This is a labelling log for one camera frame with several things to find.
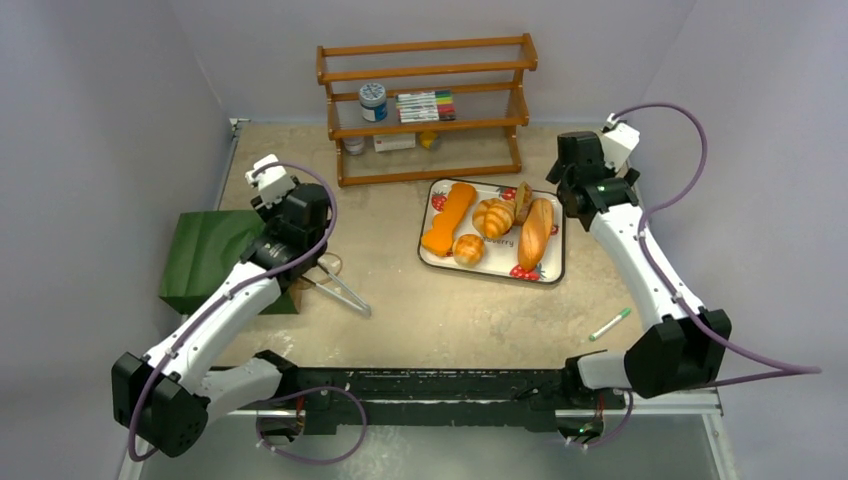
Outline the fake bread slice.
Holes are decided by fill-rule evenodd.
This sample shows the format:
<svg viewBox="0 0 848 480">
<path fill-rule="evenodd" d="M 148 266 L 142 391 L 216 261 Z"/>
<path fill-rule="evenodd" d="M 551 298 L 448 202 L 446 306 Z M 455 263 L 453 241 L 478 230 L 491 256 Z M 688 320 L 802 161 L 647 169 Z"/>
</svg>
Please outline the fake bread slice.
<svg viewBox="0 0 848 480">
<path fill-rule="evenodd" d="M 523 225 L 526 221 L 533 201 L 533 189 L 527 182 L 521 182 L 516 189 L 514 209 L 514 225 Z"/>
</svg>

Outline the metal tongs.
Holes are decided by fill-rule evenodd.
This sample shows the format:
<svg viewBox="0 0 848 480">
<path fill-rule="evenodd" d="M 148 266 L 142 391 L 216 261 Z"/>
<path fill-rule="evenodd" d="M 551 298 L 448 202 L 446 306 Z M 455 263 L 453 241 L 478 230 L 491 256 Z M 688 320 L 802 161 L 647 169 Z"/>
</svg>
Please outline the metal tongs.
<svg viewBox="0 0 848 480">
<path fill-rule="evenodd" d="M 362 317 L 370 318 L 372 307 L 340 277 L 344 263 L 342 258 L 332 252 L 318 259 L 317 265 L 309 270 L 300 281 L 305 289 L 316 289 L 335 299 Z"/>
</svg>

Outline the round fake bun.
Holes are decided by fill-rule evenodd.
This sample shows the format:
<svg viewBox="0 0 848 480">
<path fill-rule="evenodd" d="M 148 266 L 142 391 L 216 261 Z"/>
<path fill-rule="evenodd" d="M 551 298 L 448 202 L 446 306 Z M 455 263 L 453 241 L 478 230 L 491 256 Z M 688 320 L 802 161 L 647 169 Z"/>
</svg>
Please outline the round fake bun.
<svg viewBox="0 0 848 480">
<path fill-rule="evenodd" d="M 479 235 L 463 234 L 454 241 L 451 252 L 458 265 L 473 268 L 485 254 L 485 242 Z"/>
</svg>

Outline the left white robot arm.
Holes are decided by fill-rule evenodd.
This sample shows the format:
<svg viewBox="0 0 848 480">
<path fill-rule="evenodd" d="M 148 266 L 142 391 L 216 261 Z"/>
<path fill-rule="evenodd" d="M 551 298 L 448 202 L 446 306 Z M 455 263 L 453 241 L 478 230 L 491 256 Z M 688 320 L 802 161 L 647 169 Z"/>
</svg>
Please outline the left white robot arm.
<svg viewBox="0 0 848 480">
<path fill-rule="evenodd" d="M 259 192 L 253 203 L 264 227 L 221 285 L 168 338 L 141 356 L 124 353 L 111 368 L 113 417 L 128 430 L 134 462 L 182 455 L 209 423 L 254 401 L 284 409 L 297 399 L 298 382 L 276 354 L 212 369 L 249 320 L 318 266 L 335 228 L 336 198 L 322 184 Z"/>
</svg>

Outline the strawberry print white tray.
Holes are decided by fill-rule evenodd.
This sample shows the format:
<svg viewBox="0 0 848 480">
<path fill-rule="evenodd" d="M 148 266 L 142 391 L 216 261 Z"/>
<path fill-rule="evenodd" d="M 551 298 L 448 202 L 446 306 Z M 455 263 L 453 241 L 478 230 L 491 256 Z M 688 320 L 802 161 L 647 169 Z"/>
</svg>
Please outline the strawberry print white tray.
<svg viewBox="0 0 848 480">
<path fill-rule="evenodd" d="M 418 257 L 442 270 L 556 284 L 565 275 L 563 207 L 525 182 L 438 179 L 430 186 Z"/>
</svg>

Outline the orange fake bread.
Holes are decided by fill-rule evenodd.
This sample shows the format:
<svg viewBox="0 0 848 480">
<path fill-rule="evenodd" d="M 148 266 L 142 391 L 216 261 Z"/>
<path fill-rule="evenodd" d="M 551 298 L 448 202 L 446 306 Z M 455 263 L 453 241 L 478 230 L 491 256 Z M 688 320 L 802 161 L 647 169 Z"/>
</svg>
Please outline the orange fake bread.
<svg viewBox="0 0 848 480">
<path fill-rule="evenodd" d="M 433 217 L 431 228 L 422 234 L 421 246 L 431 254 L 445 257 L 452 248 L 455 230 L 476 197 L 477 191 L 470 184 L 453 183 L 443 194 L 441 209 Z"/>
</svg>

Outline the green brown paper bag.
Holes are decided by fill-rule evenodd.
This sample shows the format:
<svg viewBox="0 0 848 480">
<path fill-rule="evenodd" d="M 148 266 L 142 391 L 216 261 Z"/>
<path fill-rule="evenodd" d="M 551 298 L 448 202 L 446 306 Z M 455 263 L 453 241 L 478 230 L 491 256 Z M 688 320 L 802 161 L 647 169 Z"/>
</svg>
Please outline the green brown paper bag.
<svg viewBox="0 0 848 480">
<path fill-rule="evenodd" d="M 193 314 L 224 282 L 263 227 L 252 210 L 181 214 L 158 297 L 179 314 Z"/>
</svg>

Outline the fake baguette loaf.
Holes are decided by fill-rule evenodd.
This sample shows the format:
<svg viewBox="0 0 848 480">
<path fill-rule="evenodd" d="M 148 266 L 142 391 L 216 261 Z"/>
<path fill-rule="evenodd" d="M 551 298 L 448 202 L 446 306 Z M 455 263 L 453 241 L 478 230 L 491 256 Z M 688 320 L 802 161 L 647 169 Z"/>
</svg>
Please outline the fake baguette loaf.
<svg viewBox="0 0 848 480">
<path fill-rule="evenodd" d="M 555 220 L 554 213 L 550 200 L 539 198 L 532 201 L 518 246 L 518 265 L 523 270 L 533 270 L 544 257 Z"/>
</svg>

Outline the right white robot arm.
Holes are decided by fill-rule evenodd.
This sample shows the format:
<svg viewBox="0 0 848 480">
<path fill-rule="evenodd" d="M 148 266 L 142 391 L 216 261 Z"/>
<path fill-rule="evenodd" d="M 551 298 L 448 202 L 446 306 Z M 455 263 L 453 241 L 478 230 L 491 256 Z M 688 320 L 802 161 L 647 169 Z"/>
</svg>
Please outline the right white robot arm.
<svg viewBox="0 0 848 480">
<path fill-rule="evenodd" d="M 706 387 L 715 381 L 732 324 L 709 310 L 685 286 L 643 222 L 634 190 L 637 170 L 618 174 L 632 144 L 616 146 L 612 133 L 563 133 L 546 179 L 565 215 L 580 222 L 603 247 L 630 291 L 642 320 L 641 337 L 624 352 L 599 351 L 567 359 L 561 392 L 576 407 L 601 389 L 631 390 L 643 398 Z"/>
</svg>

